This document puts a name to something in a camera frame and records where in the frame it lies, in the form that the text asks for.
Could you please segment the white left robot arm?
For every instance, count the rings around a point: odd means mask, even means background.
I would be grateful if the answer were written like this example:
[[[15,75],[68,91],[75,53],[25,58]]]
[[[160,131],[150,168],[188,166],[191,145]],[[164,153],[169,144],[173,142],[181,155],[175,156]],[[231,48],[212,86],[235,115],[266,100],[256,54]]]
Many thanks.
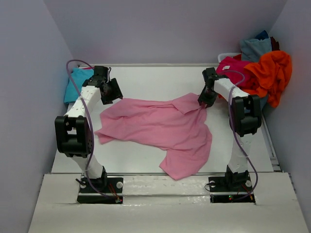
[[[57,149],[75,161],[82,170],[82,185],[101,194],[107,188],[108,178],[104,168],[94,155],[94,129],[91,112],[98,102],[112,104],[123,95],[115,78],[110,78],[109,67],[94,66],[93,74],[81,88],[73,84],[78,98],[63,116],[55,121]]]

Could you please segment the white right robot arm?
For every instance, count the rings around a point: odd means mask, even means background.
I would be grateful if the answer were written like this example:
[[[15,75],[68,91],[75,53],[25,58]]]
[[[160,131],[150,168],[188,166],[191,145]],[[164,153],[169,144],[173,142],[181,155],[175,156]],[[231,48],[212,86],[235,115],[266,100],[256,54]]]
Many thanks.
[[[210,177],[209,191],[212,193],[236,192],[242,190],[251,194],[257,183],[252,183],[248,168],[254,167],[249,158],[249,151],[254,135],[262,124],[260,97],[242,91],[238,86],[245,81],[245,75],[238,72],[241,80],[233,83],[227,71],[217,73],[214,68],[206,68],[202,75],[205,86],[199,95],[198,102],[209,108],[218,96],[228,103],[229,126],[234,139],[231,158],[225,175]]]

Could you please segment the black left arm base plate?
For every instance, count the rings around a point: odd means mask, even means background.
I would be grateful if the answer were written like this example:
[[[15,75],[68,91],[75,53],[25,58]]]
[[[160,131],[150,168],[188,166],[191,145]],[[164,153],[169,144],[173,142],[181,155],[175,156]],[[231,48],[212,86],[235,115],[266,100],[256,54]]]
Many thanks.
[[[91,179],[98,191],[92,188],[84,176],[75,180],[79,184],[79,204],[123,204],[123,177],[108,176],[106,186],[100,183],[100,179]]]

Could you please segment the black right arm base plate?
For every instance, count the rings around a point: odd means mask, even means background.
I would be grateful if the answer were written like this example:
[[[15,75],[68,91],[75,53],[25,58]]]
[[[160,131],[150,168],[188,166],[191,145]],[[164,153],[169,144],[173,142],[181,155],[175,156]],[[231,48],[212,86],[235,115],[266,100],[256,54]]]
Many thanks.
[[[250,177],[244,182],[239,182],[233,187],[229,187],[224,176],[212,176],[208,178],[205,185],[206,191],[210,193],[210,202],[216,203],[256,203],[252,191]]]

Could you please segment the light pink t-shirt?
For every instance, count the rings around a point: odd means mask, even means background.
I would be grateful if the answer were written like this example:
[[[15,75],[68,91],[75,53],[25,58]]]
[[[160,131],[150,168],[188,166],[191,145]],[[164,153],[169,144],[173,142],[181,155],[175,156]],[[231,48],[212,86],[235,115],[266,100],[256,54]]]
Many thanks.
[[[166,151],[159,167],[172,179],[196,174],[208,161],[212,134],[207,111],[188,93],[169,101],[122,99],[100,113],[101,144],[131,141]]]

